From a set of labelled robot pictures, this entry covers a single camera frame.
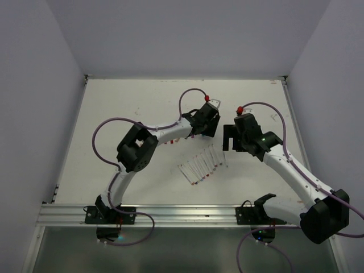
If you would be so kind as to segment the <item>red capped marker pen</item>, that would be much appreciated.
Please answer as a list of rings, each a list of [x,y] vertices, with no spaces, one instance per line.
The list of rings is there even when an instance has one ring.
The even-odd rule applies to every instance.
[[[209,177],[209,175],[210,175],[209,170],[206,168],[202,158],[200,156],[196,155],[196,160],[198,162],[198,165],[200,166],[201,171],[204,173],[204,176]]]

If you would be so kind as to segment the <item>light blue capped marker pen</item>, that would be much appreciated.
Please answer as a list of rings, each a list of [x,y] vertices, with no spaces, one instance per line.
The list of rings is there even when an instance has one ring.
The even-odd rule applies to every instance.
[[[202,177],[200,176],[200,174],[199,174],[199,172],[198,172],[198,170],[195,168],[195,165],[193,164],[193,163],[191,163],[190,161],[187,161],[187,162],[189,162],[190,163],[190,165],[193,167],[193,169],[196,171],[196,173],[199,175],[199,177],[200,177],[200,181],[203,181],[203,179],[202,179]]]

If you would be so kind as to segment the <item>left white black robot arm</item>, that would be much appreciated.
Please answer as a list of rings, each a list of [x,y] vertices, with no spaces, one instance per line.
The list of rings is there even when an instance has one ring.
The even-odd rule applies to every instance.
[[[110,118],[100,124],[92,136],[92,148],[98,157],[101,155],[96,149],[96,134],[103,125],[112,121],[125,121],[133,126],[117,146],[117,162],[104,161],[117,170],[104,193],[96,198],[99,218],[108,224],[117,219],[118,212],[121,211],[117,206],[121,205],[127,187],[134,176],[147,167],[158,146],[177,138],[190,138],[200,134],[214,137],[220,121],[219,107],[208,101],[200,109],[182,114],[171,125],[146,126],[127,118]]]

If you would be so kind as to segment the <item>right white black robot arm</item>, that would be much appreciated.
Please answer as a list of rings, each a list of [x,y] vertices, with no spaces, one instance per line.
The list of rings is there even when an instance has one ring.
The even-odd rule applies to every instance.
[[[234,118],[224,125],[222,149],[247,152],[273,169],[298,195],[300,202],[268,193],[254,201],[250,208],[237,207],[238,224],[293,224],[300,227],[313,243],[320,244],[349,224],[349,195],[334,191],[317,180],[295,158],[284,150],[283,141],[273,132],[263,133],[251,113]]]

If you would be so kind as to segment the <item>pink capped marker pen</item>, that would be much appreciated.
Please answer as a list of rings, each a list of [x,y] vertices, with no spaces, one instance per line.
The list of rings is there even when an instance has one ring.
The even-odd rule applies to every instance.
[[[205,172],[201,168],[200,163],[199,163],[199,160],[194,156],[193,157],[193,161],[194,161],[194,164],[196,165],[196,169],[198,170],[200,176],[202,177],[202,179],[205,179]]]

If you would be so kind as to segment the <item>beige marker pen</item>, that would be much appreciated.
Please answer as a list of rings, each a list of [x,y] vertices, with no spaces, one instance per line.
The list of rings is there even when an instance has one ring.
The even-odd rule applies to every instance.
[[[201,155],[202,161],[204,162],[206,169],[208,170],[208,173],[212,175],[213,169],[210,167],[208,161],[206,160],[205,154],[201,152],[200,155]]]

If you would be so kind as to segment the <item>orange marker pen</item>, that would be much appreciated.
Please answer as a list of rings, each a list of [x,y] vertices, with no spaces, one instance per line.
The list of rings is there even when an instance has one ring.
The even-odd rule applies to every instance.
[[[183,166],[178,165],[177,167],[180,170],[180,172],[182,173],[182,175],[186,178],[186,180],[190,183],[190,185],[195,185],[195,181],[188,176],[188,174],[185,172]]]

